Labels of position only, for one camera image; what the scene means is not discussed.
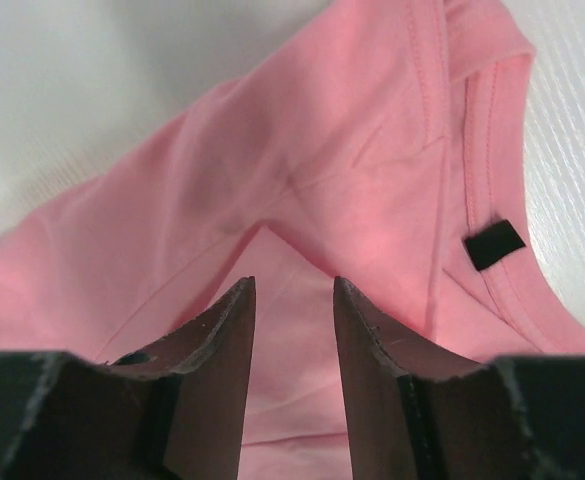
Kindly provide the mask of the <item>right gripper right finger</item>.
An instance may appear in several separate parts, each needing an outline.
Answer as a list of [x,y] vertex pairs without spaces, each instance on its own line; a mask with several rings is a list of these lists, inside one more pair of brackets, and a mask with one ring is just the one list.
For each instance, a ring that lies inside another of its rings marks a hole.
[[585,479],[585,356],[477,363],[334,282],[357,479]]

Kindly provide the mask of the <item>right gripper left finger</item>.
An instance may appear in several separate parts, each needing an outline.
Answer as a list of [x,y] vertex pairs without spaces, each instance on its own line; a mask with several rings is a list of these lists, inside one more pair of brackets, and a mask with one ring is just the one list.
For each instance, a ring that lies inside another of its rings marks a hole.
[[0,479],[233,479],[256,285],[112,364],[0,352]]

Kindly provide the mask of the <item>pink t shirt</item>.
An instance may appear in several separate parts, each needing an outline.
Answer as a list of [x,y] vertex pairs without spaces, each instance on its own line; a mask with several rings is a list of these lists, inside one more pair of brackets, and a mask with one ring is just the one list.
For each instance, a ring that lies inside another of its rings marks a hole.
[[533,46],[498,1],[337,1],[107,174],[0,238],[0,349],[114,360],[238,276],[257,321],[238,475],[352,475],[333,280],[466,358],[585,353],[527,240]]

